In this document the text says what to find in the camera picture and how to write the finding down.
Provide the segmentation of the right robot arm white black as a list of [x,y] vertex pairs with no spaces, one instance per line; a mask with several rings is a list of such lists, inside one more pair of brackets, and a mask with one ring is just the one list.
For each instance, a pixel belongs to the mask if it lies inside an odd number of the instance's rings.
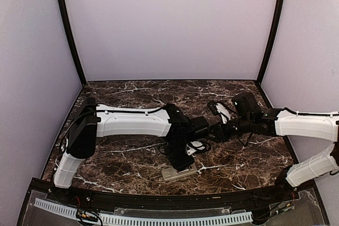
[[230,108],[223,102],[210,101],[208,108],[221,122],[210,126],[209,134],[217,143],[226,142],[244,134],[260,134],[269,137],[289,135],[328,140],[331,145],[309,159],[282,170],[271,188],[270,197],[281,202],[292,188],[329,173],[338,173],[338,112],[307,113],[269,108],[262,111],[251,92],[243,92],[232,98],[236,118],[231,118]]

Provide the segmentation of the grey remote control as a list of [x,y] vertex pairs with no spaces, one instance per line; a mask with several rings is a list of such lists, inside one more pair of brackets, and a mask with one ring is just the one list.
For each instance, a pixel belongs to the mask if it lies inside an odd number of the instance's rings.
[[177,181],[179,179],[183,179],[189,176],[192,176],[197,173],[197,168],[195,164],[190,165],[188,168],[186,168],[183,171],[178,171],[174,169],[173,167],[163,169],[161,171],[162,177],[165,182],[173,182]]

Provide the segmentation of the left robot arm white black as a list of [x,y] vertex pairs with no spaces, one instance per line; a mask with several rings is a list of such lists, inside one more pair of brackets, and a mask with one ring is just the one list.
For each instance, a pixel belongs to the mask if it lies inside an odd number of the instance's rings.
[[204,117],[189,118],[174,104],[156,109],[117,108],[87,98],[60,141],[61,160],[52,177],[54,194],[64,203],[75,198],[70,187],[82,162],[95,153],[96,139],[111,135],[153,135],[165,140],[164,154],[173,168],[184,171],[193,154],[210,150],[204,140],[209,124]]

